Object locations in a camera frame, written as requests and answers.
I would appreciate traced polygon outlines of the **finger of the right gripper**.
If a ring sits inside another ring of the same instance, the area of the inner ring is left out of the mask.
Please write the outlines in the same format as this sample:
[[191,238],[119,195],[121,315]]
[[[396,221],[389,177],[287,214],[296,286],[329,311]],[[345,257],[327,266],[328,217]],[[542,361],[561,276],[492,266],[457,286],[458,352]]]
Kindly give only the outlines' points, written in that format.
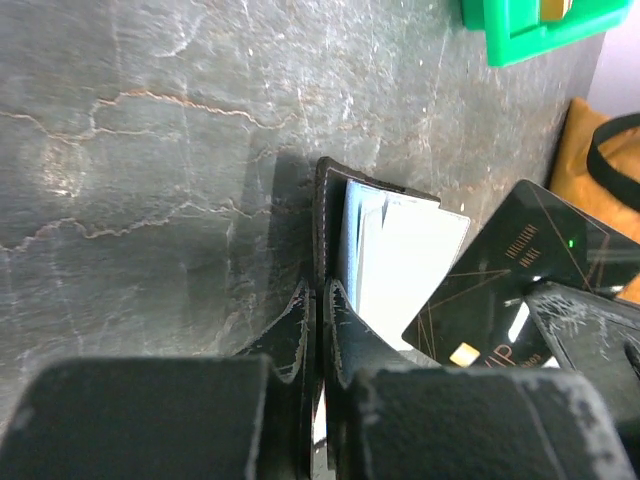
[[619,425],[639,423],[639,307],[556,283],[525,302],[560,367],[580,372]]

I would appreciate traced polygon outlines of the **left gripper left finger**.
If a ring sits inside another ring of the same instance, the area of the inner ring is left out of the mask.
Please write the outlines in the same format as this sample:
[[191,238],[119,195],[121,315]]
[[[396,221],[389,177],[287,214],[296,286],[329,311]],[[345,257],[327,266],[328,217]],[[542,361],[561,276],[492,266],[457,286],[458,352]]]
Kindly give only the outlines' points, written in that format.
[[283,312],[243,349],[264,362],[251,479],[309,479],[315,393],[315,293],[300,281]]

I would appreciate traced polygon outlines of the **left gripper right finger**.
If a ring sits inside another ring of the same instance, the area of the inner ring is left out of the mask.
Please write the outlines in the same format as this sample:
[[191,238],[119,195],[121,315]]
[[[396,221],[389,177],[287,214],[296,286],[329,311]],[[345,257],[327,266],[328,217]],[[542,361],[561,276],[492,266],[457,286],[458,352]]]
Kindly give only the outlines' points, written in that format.
[[325,284],[322,312],[327,463],[338,472],[345,453],[347,393],[356,374],[396,367],[438,368],[440,364],[413,347],[398,351],[389,345],[354,311],[337,279]]

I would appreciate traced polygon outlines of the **black leather card holder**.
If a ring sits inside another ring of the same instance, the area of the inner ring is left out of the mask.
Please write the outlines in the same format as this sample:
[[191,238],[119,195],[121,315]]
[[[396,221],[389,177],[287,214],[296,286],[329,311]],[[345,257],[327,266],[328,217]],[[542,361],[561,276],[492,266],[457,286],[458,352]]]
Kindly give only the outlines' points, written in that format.
[[438,197],[377,180],[330,157],[317,161],[317,282],[341,282],[355,313],[392,348],[452,268],[470,226]]

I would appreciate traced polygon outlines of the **green plastic bin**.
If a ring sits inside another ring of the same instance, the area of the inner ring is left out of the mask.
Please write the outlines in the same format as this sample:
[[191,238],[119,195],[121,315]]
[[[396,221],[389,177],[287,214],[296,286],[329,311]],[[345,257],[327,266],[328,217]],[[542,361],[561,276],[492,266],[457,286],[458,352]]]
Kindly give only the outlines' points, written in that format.
[[633,3],[573,1],[558,22],[540,21],[539,1],[463,1],[466,29],[485,34],[487,62],[506,67],[603,33],[626,19]]

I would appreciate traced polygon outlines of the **stack of white cards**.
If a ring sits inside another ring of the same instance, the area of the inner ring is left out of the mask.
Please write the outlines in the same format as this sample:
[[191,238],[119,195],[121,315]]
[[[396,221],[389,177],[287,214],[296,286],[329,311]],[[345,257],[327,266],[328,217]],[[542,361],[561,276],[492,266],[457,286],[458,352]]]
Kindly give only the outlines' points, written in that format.
[[561,21],[572,7],[572,0],[540,0],[540,21]]

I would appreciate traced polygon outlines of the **mustard canvas tote bag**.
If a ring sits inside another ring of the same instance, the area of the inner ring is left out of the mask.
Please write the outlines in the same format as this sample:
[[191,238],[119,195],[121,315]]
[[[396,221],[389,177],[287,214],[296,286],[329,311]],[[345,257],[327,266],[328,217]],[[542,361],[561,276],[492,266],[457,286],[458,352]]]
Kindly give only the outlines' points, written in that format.
[[639,240],[639,115],[607,117],[571,101],[550,190],[634,241]]

